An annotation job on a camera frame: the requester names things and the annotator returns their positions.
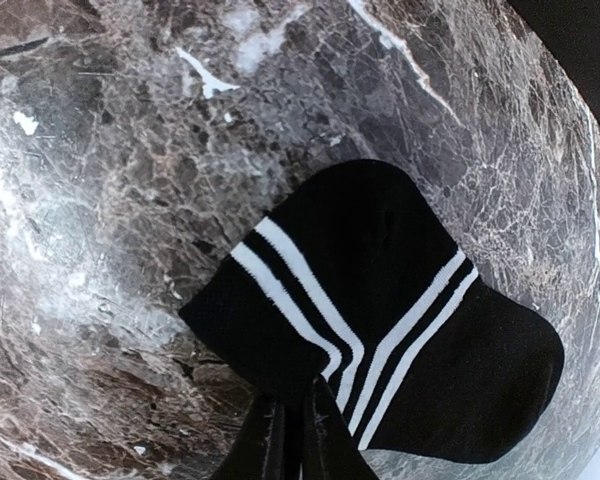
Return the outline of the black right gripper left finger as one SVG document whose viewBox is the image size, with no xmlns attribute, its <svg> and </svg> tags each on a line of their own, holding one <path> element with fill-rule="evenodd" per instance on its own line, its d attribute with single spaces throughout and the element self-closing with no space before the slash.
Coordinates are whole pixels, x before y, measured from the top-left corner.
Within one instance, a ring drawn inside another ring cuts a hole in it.
<svg viewBox="0 0 600 480">
<path fill-rule="evenodd" d="M 292 479 L 293 411 L 260 395 L 236 441 L 235 479 Z"/>
</svg>

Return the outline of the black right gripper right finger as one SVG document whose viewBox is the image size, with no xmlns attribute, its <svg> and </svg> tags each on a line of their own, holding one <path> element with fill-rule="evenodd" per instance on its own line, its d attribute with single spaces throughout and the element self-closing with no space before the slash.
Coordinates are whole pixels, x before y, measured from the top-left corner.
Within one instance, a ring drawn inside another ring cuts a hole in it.
<svg viewBox="0 0 600 480">
<path fill-rule="evenodd" d="M 304 400 L 303 421 L 303 479 L 378 480 L 325 382 L 313 383 Z"/>
</svg>

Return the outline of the black white-striped sock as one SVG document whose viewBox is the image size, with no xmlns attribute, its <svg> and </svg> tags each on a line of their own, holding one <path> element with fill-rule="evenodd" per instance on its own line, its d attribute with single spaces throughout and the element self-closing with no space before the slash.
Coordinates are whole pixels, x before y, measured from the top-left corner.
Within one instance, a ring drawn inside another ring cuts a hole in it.
<svg viewBox="0 0 600 480">
<path fill-rule="evenodd" d="M 553 326 L 486 285 L 409 176 L 377 160 L 305 181 L 180 317 L 289 406 L 325 380 L 359 450 L 456 463 L 520 443 L 564 365 Z"/>
</svg>

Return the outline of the black compartment display box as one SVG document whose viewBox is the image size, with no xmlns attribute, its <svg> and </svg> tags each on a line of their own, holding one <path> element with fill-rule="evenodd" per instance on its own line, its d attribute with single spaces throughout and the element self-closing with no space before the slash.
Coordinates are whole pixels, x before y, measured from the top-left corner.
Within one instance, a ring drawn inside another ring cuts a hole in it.
<svg viewBox="0 0 600 480">
<path fill-rule="evenodd" d="M 600 125 L 600 0 L 511 0 Z"/>
</svg>

